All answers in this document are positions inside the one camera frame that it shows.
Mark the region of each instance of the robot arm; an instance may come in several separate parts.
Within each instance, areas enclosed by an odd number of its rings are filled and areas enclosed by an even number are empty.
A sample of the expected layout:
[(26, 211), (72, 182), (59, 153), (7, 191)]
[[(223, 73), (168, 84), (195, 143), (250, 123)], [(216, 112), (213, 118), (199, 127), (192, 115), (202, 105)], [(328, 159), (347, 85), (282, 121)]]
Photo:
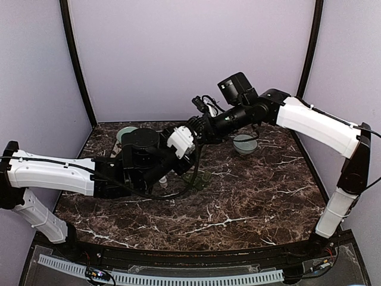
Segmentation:
[(196, 97), (192, 102), (202, 117), (192, 117), (186, 124), (160, 133), (139, 128), (125, 134), (122, 151), (116, 158), (72, 160), (36, 156), (19, 150), (18, 144), (11, 141), (0, 162), (0, 207), (23, 215), (53, 243), (67, 242), (75, 229), (71, 231), (72, 226), (50, 213), (27, 187), (61, 189), (99, 198), (123, 197), (131, 194), (129, 190), (143, 194), (169, 171), (178, 175), (187, 172), (197, 160), (195, 145), (218, 144), (244, 126), (265, 122), (303, 133), (346, 158), (337, 189), (311, 235), (313, 243), (326, 243), (366, 189), (370, 127), (338, 119), (276, 89), (258, 96), (243, 73), (218, 86), (233, 105), (231, 109), (219, 115), (211, 113), (212, 108)]

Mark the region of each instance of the small white object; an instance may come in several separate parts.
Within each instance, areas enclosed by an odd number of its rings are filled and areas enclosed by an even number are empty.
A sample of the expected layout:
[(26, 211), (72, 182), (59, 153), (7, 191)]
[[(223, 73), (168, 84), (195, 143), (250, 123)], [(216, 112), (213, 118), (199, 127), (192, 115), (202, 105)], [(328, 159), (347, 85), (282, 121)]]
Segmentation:
[(192, 132), (185, 126), (174, 128), (173, 133), (168, 138), (167, 146), (176, 148), (176, 155), (179, 159), (184, 155), (189, 155), (195, 149)]
[(252, 136), (247, 134), (237, 135), (233, 140), (234, 149), (241, 155), (249, 155), (254, 152), (258, 147), (257, 140), (252, 140), (248, 142), (237, 142), (240, 140), (252, 139)]
[(295, 97), (287, 97), (284, 103), (279, 108), (277, 125), (305, 134), (351, 158), (358, 145), (360, 130), (309, 109)]
[(316, 233), (322, 237), (330, 238), (357, 197), (357, 195), (347, 194), (342, 189), (336, 188), (316, 225)]
[(117, 133), (117, 140), (121, 143), (121, 137), (126, 133), (131, 133), (132, 131), (136, 130), (136, 127), (133, 126), (127, 126), (125, 128), (122, 128)]
[(162, 187), (162, 188), (167, 188), (168, 187), (168, 181), (167, 181), (167, 177), (166, 176), (164, 176), (164, 177), (162, 177), (160, 180), (159, 180), (159, 183), (160, 183), (160, 186)]
[(215, 117), (217, 116), (217, 112), (216, 110), (210, 106), (210, 104), (213, 104), (213, 102), (211, 102), (207, 97), (204, 98), (204, 103), (207, 105), (207, 107), (209, 108), (209, 113), (210, 113), (210, 116), (211, 117)]
[[(35, 186), (38, 188), (60, 189), (93, 196), (94, 181), (90, 180), (91, 174), (88, 171), (76, 167), (69, 167), (68, 165), (69, 163), (73, 163), (94, 170), (95, 162), (90, 158), (80, 160), (53, 158), (29, 154), (23, 150), (18, 150), (13, 156), (24, 158), (24, 160), (10, 160), (12, 167), (11, 170), (8, 171), (8, 178), (11, 186), (14, 188)], [(28, 161), (25, 160), (26, 158), (44, 158), (60, 161), (65, 163), (65, 165), (42, 161)]]
[(64, 243), (67, 236), (66, 223), (45, 207), (31, 190), (25, 190), (23, 200), (25, 203), (15, 206), (12, 211), (22, 216), (32, 228), (41, 231), (50, 242)]

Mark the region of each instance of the white robot arm segment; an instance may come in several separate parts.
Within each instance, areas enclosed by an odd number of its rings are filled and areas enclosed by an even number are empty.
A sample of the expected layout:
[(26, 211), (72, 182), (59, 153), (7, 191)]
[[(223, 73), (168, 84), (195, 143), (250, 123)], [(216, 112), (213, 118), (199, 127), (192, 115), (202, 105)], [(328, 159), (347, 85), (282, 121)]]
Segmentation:
[(95, 169), (95, 163), (90, 158), (86, 159), (66, 159), (52, 158), (27, 153), (18, 150), (13, 156), (21, 159), (11, 159), (11, 170), (8, 171), (8, 178), (11, 186), (14, 188), (48, 188), (60, 189), (64, 191), (77, 192), (83, 195), (93, 196), (94, 181), (90, 179), (91, 174), (85, 170), (65, 166), (45, 161), (29, 161), (24, 158), (41, 158), (64, 163), (73, 163)]
[(345, 158), (351, 158), (358, 145), (360, 130), (308, 108), (295, 97), (287, 97), (284, 103), (279, 107), (277, 125), (316, 139)]

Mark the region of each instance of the black frame edge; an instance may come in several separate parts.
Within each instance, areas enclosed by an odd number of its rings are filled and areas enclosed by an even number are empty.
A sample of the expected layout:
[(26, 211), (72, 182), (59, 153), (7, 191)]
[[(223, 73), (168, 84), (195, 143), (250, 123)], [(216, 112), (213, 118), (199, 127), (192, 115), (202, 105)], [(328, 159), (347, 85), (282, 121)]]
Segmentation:
[(291, 136), (293, 137), (293, 140), (295, 141), (296, 145), (298, 146), (300, 152), (302, 153), (302, 156), (312, 174), (312, 177), (314, 178), (317, 187), (319, 188), (319, 191), (321, 193), (321, 196), (323, 197), (324, 202), (327, 204), (329, 201), (328, 193), (326, 191), (326, 188), (323, 185), (323, 182), (321, 181), (314, 164), (312, 163), (312, 160), (310, 158), (310, 155), (308, 155), (306, 149), (304, 148), (302, 142), (300, 141), (300, 138), (298, 134), (296, 134), (295, 131), (290, 130)]
[[(82, 152), (83, 152), (83, 149), (85, 149), (85, 146), (86, 146), (86, 144), (88, 143), (88, 141), (89, 141), (91, 135), (93, 135), (93, 133), (94, 133), (94, 129), (95, 129), (95, 128), (96, 128), (96, 126), (93, 126), (93, 127), (91, 128), (90, 134), (89, 134), (88, 137), (86, 138), (85, 143), (83, 143), (83, 146), (82, 146), (81, 150), (80, 150), (79, 153), (78, 153), (77, 159), (80, 158), (80, 156), (81, 156), (81, 154), (82, 154)], [(53, 210), (52, 210), (52, 213), (55, 213), (55, 210), (56, 210), (56, 208), (57, 208), (58, 202), (60, 201), (60, 199), (61, 199), (61, 197), (62, 197), (62, 193), (63, 193), (63, 191), (60, 192), (60, 194), (59, 194), (59, 196), (58, 196), (58, 198), (57, 198), (57, 200), (56, 200), (56, 202), (55, 202), (55, 206), (54, 206), (54, 208), (53, 208)]]
[(82, 69), (79, 63), (76, 43), (74, 41), (73, 27), (71, 26), (70, 12), (67, 0), (60, 0), (62, 21), (64, 23), (67, 46), (70, 53), (71, 63), (73, 65), (74, 74), (76, 75), (77, 84), (81, 93), (83, 104), (91, 126), (94, 128), (97, 124), (93, 108), (91, 106), (88, 90), (86, 89), (85, 80), (83, 78)]
[(314, 18), (312, 22), (310, 41), (308, 42), (307, 54), (305, 55), (305, 61), (303, 66), (302, 75), (299, 82), (297, 97), (303, 98), (305, 89), (307, 87), (308, 78), (310, 76), (312, 62), (314, 59), (317, 37), (320, 29), (321, 15), (323, 15), (324, 0), (316, 0)]

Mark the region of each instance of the white bowl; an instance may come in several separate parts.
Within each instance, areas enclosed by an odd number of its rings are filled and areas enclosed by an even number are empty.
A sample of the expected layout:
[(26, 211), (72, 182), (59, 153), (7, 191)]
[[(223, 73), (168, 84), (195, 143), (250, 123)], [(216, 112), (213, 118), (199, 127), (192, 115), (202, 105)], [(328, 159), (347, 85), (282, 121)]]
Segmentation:
[(125, 128), (120, 129), (117, 134), (117, 140), (121, 143), (121, 137), (123, 136), (123, 134), (130, 133), (134, 131), (135, 129), (137, 128), (133, 126), (127, 126)]
[(237, 142), (235, 140), (246, 140), (253, 138), (247, 134), (237, 135), (233, 140), (234, 149), (241, 155), (249, 155), (254, 152), (254, 150), (258, 147), (258, 142), (256, 140), (248, 141), (248, 142)]

